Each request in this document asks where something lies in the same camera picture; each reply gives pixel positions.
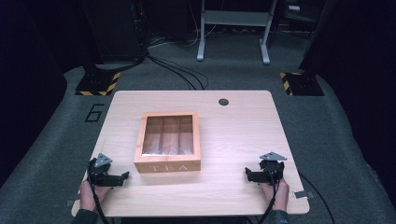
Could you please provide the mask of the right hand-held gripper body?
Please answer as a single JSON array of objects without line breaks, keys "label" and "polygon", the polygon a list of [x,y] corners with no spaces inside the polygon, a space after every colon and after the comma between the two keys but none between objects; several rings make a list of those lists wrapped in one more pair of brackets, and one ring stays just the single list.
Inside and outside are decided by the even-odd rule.
[{"label": "right hand-held gripper body", "polygon": [[259,165],[262,169],[261,183],[277,183],[283,178],[284,162],[287,160],[286,157],[281,156],[275,152],[269,152],[261,155],[262,160]]}]

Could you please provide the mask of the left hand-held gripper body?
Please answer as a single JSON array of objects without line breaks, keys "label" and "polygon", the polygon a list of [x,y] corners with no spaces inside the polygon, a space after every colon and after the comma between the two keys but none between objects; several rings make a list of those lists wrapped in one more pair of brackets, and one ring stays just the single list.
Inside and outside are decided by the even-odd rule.
[{"label": "left hand-held gripper body", "polygon": [[111,179],[107,171],[111,166],[112,160],[103,153],[99,153],[96,158],[90,160],[87,173],[88,181],[99,187],[110,187]]}]

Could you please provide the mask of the wooden tea box glass lid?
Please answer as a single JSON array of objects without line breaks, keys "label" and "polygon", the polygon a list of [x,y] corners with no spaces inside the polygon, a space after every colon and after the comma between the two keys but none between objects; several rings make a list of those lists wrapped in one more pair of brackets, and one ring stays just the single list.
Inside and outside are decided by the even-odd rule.
[{"label": "wooden tea box glass lid", "polygon": [[201,170],[201,139],[197,111],[144,113],[134,165],[140,174]]}]

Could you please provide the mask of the person's left hand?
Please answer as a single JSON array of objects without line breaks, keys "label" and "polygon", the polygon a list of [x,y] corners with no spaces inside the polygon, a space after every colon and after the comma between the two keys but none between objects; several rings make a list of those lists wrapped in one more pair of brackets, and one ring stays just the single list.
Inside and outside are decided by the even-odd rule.
[{"label": "person's left hand", "polygon": [[[94,192],[97,195],[99,202],[101,202],[106,194],[111,190],[111,187],[95,187]],[[96,203],[93,198],[92,188],[90,183],[85,180],[80,185],[80,208],[88,211],[96,211]]]}]

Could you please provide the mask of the person's right hand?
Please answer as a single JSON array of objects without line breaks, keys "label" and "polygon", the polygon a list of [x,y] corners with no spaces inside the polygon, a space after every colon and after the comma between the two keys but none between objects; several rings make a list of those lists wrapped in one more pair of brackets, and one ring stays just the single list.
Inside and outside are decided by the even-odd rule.
[{"label": "person's right hand", "polygon": [[266,183],[260,183],[264,193],[265,200],[269,203],[275,199],[273,210],[287,211],[289,202],[290,186],[284,179],[281,179],[276,185],[270,186]]}]

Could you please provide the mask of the dark equipment cabinet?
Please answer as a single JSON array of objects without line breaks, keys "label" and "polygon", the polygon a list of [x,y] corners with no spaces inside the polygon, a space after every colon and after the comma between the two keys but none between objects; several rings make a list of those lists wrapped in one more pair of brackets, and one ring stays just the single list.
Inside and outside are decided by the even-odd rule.
[{"label": "dark equipment cabinet", "polygon": [[104,62],[133,62],[145,50],[139,0],[82,0]]}]

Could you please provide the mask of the grey table edge bracket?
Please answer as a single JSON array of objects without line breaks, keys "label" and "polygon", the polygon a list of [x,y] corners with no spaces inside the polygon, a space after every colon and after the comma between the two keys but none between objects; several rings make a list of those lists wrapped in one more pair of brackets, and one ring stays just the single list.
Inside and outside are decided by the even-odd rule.
[{"label": "grey table edge bracket", "polygon": [[302,190],[302,191],[294,191],[292,194],[293,194],[293,196],[294,196],[296,199],[302,199],[302,198],[305,198],[305,199],[312,199],[312,198],[315,197],[315,195],[314,195],[314,193],[313,193],[312,191],[305,191],[305,190]]}]

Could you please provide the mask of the black stand striped base plate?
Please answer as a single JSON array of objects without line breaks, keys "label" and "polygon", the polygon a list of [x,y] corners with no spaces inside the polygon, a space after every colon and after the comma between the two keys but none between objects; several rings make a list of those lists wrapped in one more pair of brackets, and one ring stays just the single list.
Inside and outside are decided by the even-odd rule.
[{"label": "black stand striped base plate", "polygon": [[75,95],[109,95],[120,77],[118,69],[102,69],[95,64],[84,65],[83,68],[84,76],[76,87]]},{"label": "black stand striped base plate", "polygon": [[323,96],[324,92],[315,77],[301,73],[281,72],[280,77],[287,95],[290,96]]}]

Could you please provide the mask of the white metal stand frame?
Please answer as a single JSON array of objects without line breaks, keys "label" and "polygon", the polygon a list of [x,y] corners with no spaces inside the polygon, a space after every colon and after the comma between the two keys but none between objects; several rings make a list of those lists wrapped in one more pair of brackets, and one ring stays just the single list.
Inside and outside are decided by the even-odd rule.
[{"label": "white metal stand frame", "polygon": [[205,0],[201,0],[201,32],[200,42],[197,51],[197,61],[201,62],[205,57],[205,27],[211,25],[236,25],[236,26],[255,26],[264,28],[264,33],[260,39],[262,62],[270,63],[267,48],[267,39],[270,34],[273,17],[275,15],[277,0],[271,0],[268,12],[246,12],[246,11],[222,11],[208,10],[205,8]]}]

